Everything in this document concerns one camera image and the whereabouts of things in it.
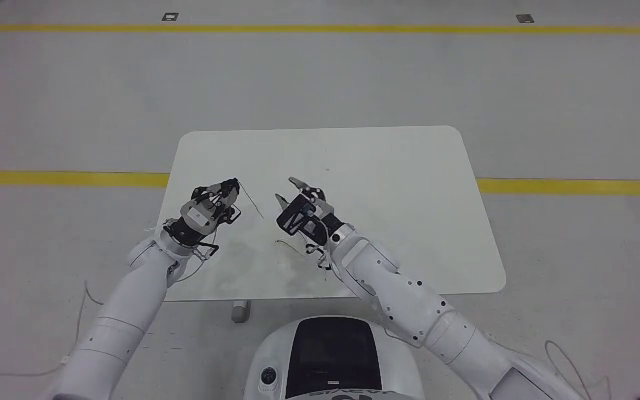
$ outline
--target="gray floor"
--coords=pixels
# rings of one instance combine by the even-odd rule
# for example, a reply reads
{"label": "gray floor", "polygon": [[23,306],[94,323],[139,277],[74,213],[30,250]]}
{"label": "gray floor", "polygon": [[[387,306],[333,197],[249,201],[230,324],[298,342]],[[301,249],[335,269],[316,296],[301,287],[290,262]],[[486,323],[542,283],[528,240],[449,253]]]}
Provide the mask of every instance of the gray floor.
{"label": "gray floor", "polygon": [[[633,1],[97,2],[6,0],[1,23],[639,24]],[[477,176],[640,178],[638,36],[0,34],[1,169],[170,169],[192,130],[449,124]],[[105,298],[149,232],[162,190],[0,187],[0,370],[55,365],[82,282]],[[640,200],[484,196],[507,272],[496,294],[449,296],[505,345],[559,342],[590,382],[640,395],[635,290]],[[374,318],[356,300],[165,304],[116,399],[237,399],[273,329],[320,313]],[[95,314],[86,307],[83,327]],[[432,399],[472,394],[415,353]],[[0,378],[32,398],[49,378]],[[603,386],[594,395],[603,399]]]}

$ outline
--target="wire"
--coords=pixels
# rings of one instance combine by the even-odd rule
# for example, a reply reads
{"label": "wire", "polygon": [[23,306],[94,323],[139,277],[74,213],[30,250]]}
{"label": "wire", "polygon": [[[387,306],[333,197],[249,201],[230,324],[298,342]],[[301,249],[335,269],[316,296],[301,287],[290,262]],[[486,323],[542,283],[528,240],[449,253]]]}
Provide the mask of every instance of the wire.
{"label": "wire", "polygon": [[247,189],[244,188],[244,186],[242,186],[242,182],[238,181],[238,183],[240,184],[240,187],[242,188],[242,191],[244,192],[244,194],[247,195],[247,197],[249,198],[249,201],[251,202],[251,204],[253,204],[253,206],[256,208],[256,211],[258,212],[258,214],[260,214],[260,216],[262,217],[262,219],[264,219],[264,215],[262,215],[262,213],[260,212],[260,210],[258,209],[258,206],[256,205],[256,203],[253,201],[253,199],[251,198],[251,196],[249,196],[249,193],[247,193]]}
{"label": "wire", "polygon": [[[587,399],[588,400],[593,400],[591,398],[591,393],[589,393],[589,390],[587,389],[587,385],[584,383],[584,379],[582,379],[582,375],[580,375],[580,372],[578,372],[578,368],[573,363],[573,360],[571,360],[569,355],[562,349],[562,347],[560,347],[560,345],[558,343],[554,342],[553,340],[547,340],[547,341],[544,342],[544,352],[547,354],[547,359],[549,359],[549,362],[551,363],[551,365],[553,365],[553,368],[556,370],[558,375],[560,375],[562,377],[562,379],[564,379],[569,385],[571,385],[572,387],[574,386],[569,382],[569,380],[564,376],[564,374],[562,372],[560,372],[560,369],[558,368],[556,363],[553,361],[553,358],[551,358],[551,354],[549,354],[549,345],[550,344],[555,346],[555,348],[558,349],[558,351],[562,354],[562,356],[569,362],[569,365],[571,365],[571,368],[573,368],[573,371],[576,373],[576,376],[580,380],[580,385],[582,386],[582,390],[584,390],[584,393],[587,395]],[[611,383],[609,382],[609,377],[605,375],[604,379],[605,379],[605,381],[607,383],[608,400],[611,400]]]}
{"label": "wire", "polygon": [[291,250],[293,250],[296,253],[300,254],[302,257],[306,257],[304,254],[300,253],[295,247],[291,246],[289,243],[285,242],[284,240],[278,239],[278,240],[276,240],[276,243],[285,244],[285,245],[289,246],[291,248]]}
{"label": "wire", "polygon": [[[215,243],[215,241],[216,241],[216,236],[218,236],[218,230],[217,230],[217,229],[216,229],[216,231],[213,233],[213,239],[211,240],[211,244],[208,244],[208,243],[198,243],[198,244],[199,244],[199,245],[201,245],[201,246],[213,247],[213,244],[214,244],[214,243]],[[198,268],[196,268],[196,270],[195,270],[195,271],[193,271],[192,273],[190,273],[189,275],[187,275],[187,276],[186,276],[186,277],[184,277],[184,278],[180,278],[180,279],[178,279],[178,280],[176,281],[176,283],[184,282],[184,281],[186,281],[187,279],[189,279],[189,278],[191,278],[192,276],[194,276],[196,273],[198,273],[198,271],[200,271],[200,268],[202,268],[202,266],[204,265],[204,262],[205,262],[205,261],[206,261],[206,260],[201,261],[201,262],[200,262],[200,265],[198,265]]]}
{"label": "wire", "polygon": [[45,375],[50,375],[54,372],[56,372],[57,370],[59,370],[63,365],[66,364],[67,362],[67,358],[71,355],[71,353],[73,352],[73,350],[76,348],[76,345],[78,344],[78,338],[80,337],[80,321],[82,320],[82,311],[84,310],[84,302],[87,299],[87,295],[89,294],[89,291],[87,290],[87,281],[84,281],[84,292],[82,294],[82,301],[80,302],[80,310],[78,311],[78,318],[76,319],[76,334],[75,337],[73,339],[73,345],[71,346],[71,349],[69,350],[69,352],[67,353],[67,355],[65,357],[62,358],[62,361],[60,361],[60,363],[55,367],[52,368],[48,371],[43,371],[43,372],[0,372],[0,376],[6,376],[6,377],[13,377],[13,378],[36,378],[39,376],[45,376]]}
{"label": "wire", "polygon": [[93,301],[94,303],[103,306],[104,303],[100,302],[96,299],[93,298],[93,296],[91,296],[91,293],[89,293],[89,288],[87,287],[87,281],[84,281],[84,292],[87,294],[87,297],[89,297],[89,300]]}

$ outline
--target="white table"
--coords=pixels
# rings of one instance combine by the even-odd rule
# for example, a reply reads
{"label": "white table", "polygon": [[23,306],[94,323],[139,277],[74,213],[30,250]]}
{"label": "white table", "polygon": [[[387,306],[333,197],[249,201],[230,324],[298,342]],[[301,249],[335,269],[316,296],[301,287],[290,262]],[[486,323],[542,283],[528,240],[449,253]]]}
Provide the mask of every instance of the white table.
{"label": "white table", "polygon": [[[301,237],[280,231],[274,193],[295,176],[322,188],[336,215],[380,241],[404,274],[440,293],[502,289],[505,272],[460,133],[448,126],[192,132],[178,146],[158,226],[196,186],[237,177],[242,216],[218,229],[219,252],[168,301],[348,297],[315,266]],[[191,260],[186,274],[199,261]]]}

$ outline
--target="white cable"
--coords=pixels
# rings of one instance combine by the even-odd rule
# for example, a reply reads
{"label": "white cable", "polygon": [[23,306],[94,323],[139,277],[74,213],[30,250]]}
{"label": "white cable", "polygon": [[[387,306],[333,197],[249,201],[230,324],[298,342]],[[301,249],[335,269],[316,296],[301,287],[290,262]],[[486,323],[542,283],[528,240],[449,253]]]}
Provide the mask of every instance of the white cable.
{"label": "white cable", "polygon": [[73,339],[73,345],[71,346],[71,349],[69,350],[67,355],[62,358],[60,363],[55,368],[52,368],[52,369],[50,369],[48,371],[43,371],[43,372],[0,372],[0,377],[6,376],[6,377],[13,377],[13,378],[35,378],[35,377],[39,377],[39,376],[45,376],[45,375],[52,374],[52,373],[56,372],[57,370],[59,370],[60,367],[62,367],[63,365],[66,364],[67,359],[71,355],[71,352],[73,352],[73,350],[76,348],[76,344],[78,344],[78,338],[80,337],[80,321],[82,320],[82,311],[84,310],[84,302],[87,299],[87,294],[89,293],[89,291],[87,290],[87,281],[84,281],[84,284],[85,284],[85,286],[84,286],[85,290],[84,290],[84,292],[82,294],[82,301],[80,302],[80,311],[78,311],[78,318],[76,320],[76,335],[75,335],[75,338]]}

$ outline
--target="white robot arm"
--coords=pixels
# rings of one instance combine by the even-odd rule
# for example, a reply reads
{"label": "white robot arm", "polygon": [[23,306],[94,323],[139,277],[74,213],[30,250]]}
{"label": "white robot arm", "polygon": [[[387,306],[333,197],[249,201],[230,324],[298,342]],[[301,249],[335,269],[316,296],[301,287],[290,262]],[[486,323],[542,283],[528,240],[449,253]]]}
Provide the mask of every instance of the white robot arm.
{"label": "white robot arm", "polygon": [[[117,285],[67,365],[40,397],[42,400],[108,400],[164,301],[167,288],[184,273],[187,261],[202,261],[218,250],[202,240],[220,224],[233,223],[237,179],[193,191],[179,219],[165,222],[160,234],[139,243],[129,254],[134,269]],[[209,250],[202,253],[199,247]]]}
{"label": "white robot arm", "polygon": [[426,347],[481,400],[579,400],[576,391],[542,362],[489,339],[428,283],[403,276],[398,261],[349,224],[341,222],[322,190],[289,179],[300,194],[288,203],[276,194],[278,225],[301,232],[335,275],[414,347]]}

